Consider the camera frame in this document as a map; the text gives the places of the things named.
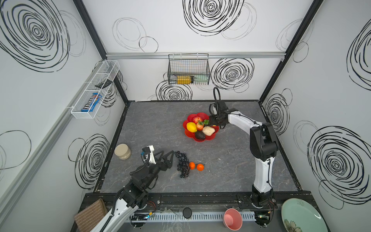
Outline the cream starfruit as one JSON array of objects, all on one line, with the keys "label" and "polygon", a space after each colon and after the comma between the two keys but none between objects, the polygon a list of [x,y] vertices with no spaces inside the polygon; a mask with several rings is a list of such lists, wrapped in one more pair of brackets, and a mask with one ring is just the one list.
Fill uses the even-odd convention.
[{"label": "cream starfruit", "polygon": [[210,127],[210,126],[205,126],[205,127],[203,128],[203,133],[204,133],[206,136],[212,136],[212,135],[215,133],[215,128]]}]

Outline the red apple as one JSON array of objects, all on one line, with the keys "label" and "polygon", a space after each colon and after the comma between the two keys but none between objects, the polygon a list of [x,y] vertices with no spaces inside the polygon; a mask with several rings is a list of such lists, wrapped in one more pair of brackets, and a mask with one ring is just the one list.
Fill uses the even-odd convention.
[{"label": "red apple", "polygon": [[199,123],[203,123],[203,119],[199,116],[196,116],[192,119],[192,121],[195,123],[195,124],[199,124]]}]

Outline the red flower fruit bowl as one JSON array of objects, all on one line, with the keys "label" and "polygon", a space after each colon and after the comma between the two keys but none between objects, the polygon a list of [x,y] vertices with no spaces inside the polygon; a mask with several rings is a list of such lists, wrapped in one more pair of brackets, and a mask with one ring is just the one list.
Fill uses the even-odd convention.
[{"label": "red flower fruit bowl", "polygon": [[212,126],[210,117],[205,113],[191,114],[183,122],[184,133],[196,142],[204,142],[215,139],[219,127]]}]

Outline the dark avocado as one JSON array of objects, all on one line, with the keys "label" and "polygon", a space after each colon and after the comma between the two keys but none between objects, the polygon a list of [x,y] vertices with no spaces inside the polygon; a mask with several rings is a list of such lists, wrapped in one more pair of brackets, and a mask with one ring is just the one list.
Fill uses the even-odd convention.
[{"label": "dark avocado", "polygon": [[206,139],[206,135],[203,133],[203,131],[198,130],[197,132],[195,132],[195,138],[196,138],[197,140],[201,140],[201,141],[203,141],[203,140]]}]

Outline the small orange tangerine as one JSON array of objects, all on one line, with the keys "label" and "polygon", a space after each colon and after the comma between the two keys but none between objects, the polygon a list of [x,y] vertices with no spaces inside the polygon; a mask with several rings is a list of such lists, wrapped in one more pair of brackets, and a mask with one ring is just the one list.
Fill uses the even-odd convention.
[{"label": "small orange tangerine", "polygon": [[203,171],[203,170],[204,170],[204,165],[201,164],[201,163],[199,163],[199,164],[197,164],[196,169],[197,169],[198,171]]},{"label": "small orange tangerine", "polygon": [[196,164],[195,164],[194,162],[190,162],[190,163],[189,163],[189,168],[190,168],[191,170],[194,170],[194,169],[196,168]]}]

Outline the yellow lemon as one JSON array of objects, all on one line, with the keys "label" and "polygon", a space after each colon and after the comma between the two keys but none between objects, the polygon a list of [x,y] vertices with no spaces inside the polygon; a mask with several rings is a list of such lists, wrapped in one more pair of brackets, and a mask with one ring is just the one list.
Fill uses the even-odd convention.
[{"label": "yellow lemon", "polygon": [[195,133],[198,131],[197,129],[197,124],[195,124],[194,122],[188,122],[186,124],[186,129],[191,132],[191,133]]}]

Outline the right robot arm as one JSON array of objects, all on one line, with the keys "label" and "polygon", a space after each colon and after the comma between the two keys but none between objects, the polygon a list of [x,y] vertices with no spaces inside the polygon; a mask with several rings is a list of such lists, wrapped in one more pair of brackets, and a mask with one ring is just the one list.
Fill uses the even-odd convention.
[{"label": "right robot arm", "polygon": [[251,203],[256,208],[263,208],[273,197],[272,166],[279,150],[273,125],[251,119],[234,108],[229,109],[222,100],[209,105],[209,113],[210,125],[224,128],[232,124],[249,135],[250,151],[255,157]]}]

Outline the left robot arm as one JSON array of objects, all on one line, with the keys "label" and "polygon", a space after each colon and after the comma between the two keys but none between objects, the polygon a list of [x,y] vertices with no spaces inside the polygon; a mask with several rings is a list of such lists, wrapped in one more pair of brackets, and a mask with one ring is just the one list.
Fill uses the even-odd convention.
[{"label": "left robot arm", "polygon": [[144,164],[129,173],[131,179],[115,195],[111,210],[92,229],[93,232],[117,232],[138,209],[145,208],[148,190],[161,171],[173,166],[175,152],[153,153],[152,147],[142,149]]}]

